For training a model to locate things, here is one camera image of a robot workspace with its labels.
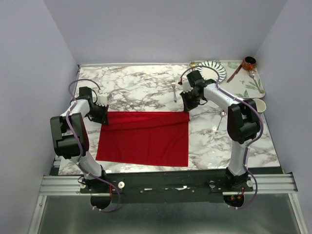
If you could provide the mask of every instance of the copper pot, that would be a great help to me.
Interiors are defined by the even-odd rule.
[[[246,71],[252,71],[255,67],[255,59],[253,57],[245,57],[245,59],[242,62],[242,67],[246,70]]]

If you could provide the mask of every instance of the folded red cloth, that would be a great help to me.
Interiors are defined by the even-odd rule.
[[[189,114],[184,112],[108,112],[96,160],[187,167]]]

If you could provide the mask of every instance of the white marble surface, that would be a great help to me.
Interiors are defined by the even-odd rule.
[[[178,81],[186,68],[186,65],[86,67],[81,68],[79,78],[93,79],[98,82],[104,93],[112,94],[109,111],[183,111],[183,102],[179,95],[181,87],[176,87],[178,100],[174,103],[171,80]],[[77,87],[81,86],[96,88],[88,81],[79,82]],[[230,160],[231,139],[226,131],[226,117],[221,122],[219,132],[215,134],[220,121],[220,111],[217,105],[209,101],[190,112],[188,167],[97,162],[112,173],[225,168]],[[89,136],[90,152],[95,158],[101,125],[90,122],[87,118],[84,122]],[[279,166],[266,123],[262,138],[251,147],[248,166]],[[77,166],[62,158],[59,175],[75,174],[81,174]]]

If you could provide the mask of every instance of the black and white plate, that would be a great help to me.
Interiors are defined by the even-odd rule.
[[[220,82],[225,80],[225,78],[226,78],[226,70],[225,70],[224,66],[222,66],[219,62],[216,62],[216,61],[202,61],[198,65],[207,66],[207,67],[211,67],[211,68],[215,69],[219,73]],[[215,73],[215,71],[213,71],[213,70],[211,70],[209,68],[197,67],[196,69],[199,70],[201,76],[204,79],[213,79],[215,81],[218,79],[218,75]]]

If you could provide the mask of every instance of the wooden handle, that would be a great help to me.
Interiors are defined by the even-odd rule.
[[[242,68],[242,64],[240,64],[238,66],[238,68],[236,69],[236,71],[230,76],[230,78],[226,81],[227,83],[229,83],[233,78],[234,76],[239,72],[239,70]]]

